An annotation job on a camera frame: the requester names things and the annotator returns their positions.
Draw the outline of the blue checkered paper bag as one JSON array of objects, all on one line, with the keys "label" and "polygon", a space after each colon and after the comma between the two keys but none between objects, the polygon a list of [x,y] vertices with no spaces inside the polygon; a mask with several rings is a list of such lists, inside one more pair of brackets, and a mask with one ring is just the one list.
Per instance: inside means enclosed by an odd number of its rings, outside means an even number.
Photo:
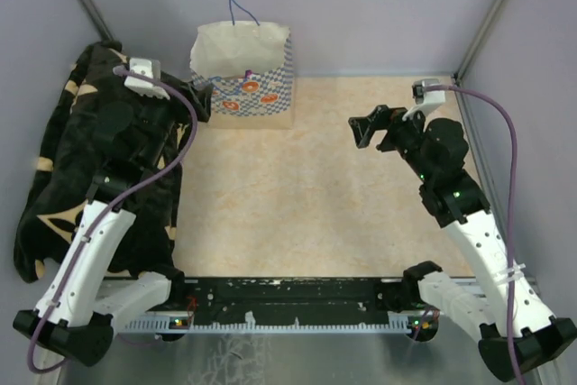
[{"label": "blue checkered paper bag", "polygon": [[209,125],[218,129],[290,129],[294,123],[295,73],[291,30],[250,14],[197,27],[189,67],[196,87],[210,86]]}]

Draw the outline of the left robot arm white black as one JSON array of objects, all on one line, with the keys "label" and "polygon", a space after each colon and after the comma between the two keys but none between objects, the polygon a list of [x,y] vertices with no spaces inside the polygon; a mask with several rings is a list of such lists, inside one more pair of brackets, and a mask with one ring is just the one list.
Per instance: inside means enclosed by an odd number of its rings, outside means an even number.
[{"label": "left robot arm white black", "polygon": [[83,85],[50,119],[17,229],[14,261],[27,281],[53,259],[60,268],[14,329],[66,361],[98,363],[114,337],[148,310],[186,303],[172,260],[181,162],[211,115],[210,87],[176,83],[170,99],[121,82]]}]

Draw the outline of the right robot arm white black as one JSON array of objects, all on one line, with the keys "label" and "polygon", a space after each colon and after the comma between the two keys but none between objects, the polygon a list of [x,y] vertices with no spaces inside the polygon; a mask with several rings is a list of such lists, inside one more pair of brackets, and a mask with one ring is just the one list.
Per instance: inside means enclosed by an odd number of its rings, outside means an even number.
[{"label": "right robot arm white black", "polygon": [[386,105],[348,124],[360,149],[375,132],[385,133],[378,151],[397,152],[417,174],[424,208],[454,241],[484,294],[473,296],[440,266],[425,261],[404,271],[404,301],[445,313],[478,345],[487,368],[503,382],[557,358],[575,340],[576,326],[555,316],[522,266],[508,261],[490,203],[464,168],[469,146],[462,125],[448,118],[427,121],[420,111],[411,115]]}]

